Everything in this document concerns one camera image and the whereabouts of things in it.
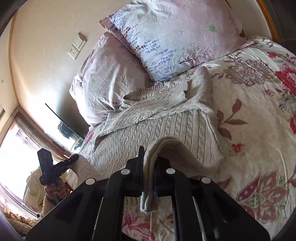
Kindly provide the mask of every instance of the wall socket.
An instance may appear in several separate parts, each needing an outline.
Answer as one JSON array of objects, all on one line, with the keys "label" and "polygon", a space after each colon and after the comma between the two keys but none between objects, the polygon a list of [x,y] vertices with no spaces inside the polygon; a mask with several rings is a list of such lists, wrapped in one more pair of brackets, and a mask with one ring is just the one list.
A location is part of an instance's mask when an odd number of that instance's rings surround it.
[{"label": "wall socket", "polygon": [[80,51],[72,44],[68,54],[75,60],[79,55]]}]

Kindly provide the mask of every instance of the light switch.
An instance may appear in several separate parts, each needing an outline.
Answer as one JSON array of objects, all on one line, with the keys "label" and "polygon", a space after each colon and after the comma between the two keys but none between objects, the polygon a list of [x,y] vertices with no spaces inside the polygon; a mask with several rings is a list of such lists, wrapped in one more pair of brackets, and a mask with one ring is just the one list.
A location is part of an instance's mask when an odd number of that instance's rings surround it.
[{"label": "light switch", "polygon": [[79,50],[81,51],[81,49],[83,48],[83,46],[85,45],[86,40],[83,39],[83,37],[80,35],[80,33],[78,34],[78,36],[76,37],[76,39],[73,42],[73,45]]}]

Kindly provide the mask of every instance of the bed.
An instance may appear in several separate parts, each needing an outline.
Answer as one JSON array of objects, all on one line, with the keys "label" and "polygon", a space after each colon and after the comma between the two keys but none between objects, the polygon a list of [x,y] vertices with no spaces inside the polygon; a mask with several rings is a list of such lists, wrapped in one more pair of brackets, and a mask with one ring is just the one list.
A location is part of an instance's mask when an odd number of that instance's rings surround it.
[{"label": "bed", "polygon": [[[212,107],[224,156],[210,178],[274,238],[296,203],[296,56],[264,37],[246,40],[254,44],[202,64],[211,76]],[[183,75],[190,76],[195,70]],[[146,147],[161,135],[135,137],[126,148],[112,150],[122,158],[113,163],[100,161],[102,152],[110,152],[104,149],[104,138],[98,141],[100,130],[98,125],[89,131],[80,154],[104,178],[137,156],[139,145]],[[132,133],[130,127],[120,131],[123,137]],[[68,183],[73,188],[77,185],[73,172]],[[122,231],[136,240],[174,240],[170,198],[160,198],[158,204],[156,211],[144,214],[138,199],[127,198]]]}]

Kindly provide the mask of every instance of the switch plate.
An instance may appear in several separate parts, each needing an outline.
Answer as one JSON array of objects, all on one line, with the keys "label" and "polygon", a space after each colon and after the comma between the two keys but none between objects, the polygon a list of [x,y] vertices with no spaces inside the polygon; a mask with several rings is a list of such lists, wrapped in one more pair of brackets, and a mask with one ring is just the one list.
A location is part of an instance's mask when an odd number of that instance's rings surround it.
[{"label": "switch plate", "polygon": [[77,59],[79,53],[80,51],[72,44],[70,50],[68,51],[68,54],[75,60]]},{"label": "switch plate", "polygon": [[86,40],[81,36],[80,33],[78,33],[78,36],[76,37],[76,39],[73,42],[73,45],[79,50],[81,51],[83,46],[86,44]]}]

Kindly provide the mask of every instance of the floral pillow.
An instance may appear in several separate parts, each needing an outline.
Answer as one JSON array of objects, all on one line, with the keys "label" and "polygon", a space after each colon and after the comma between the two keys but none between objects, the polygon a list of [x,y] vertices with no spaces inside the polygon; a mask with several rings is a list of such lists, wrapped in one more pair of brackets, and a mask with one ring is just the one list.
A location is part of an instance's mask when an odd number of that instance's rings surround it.
[{"label": "floral pillow", "polygon": [[151,80],[167,81],[248,42],[224,0],[132,1],[100,24],[141,60]]},{"label": "floral pillow", "polygon": [[94,126],[117,110],[126,94],[152,85],[138,58],[106,32],[74,77],[70,94]]}]

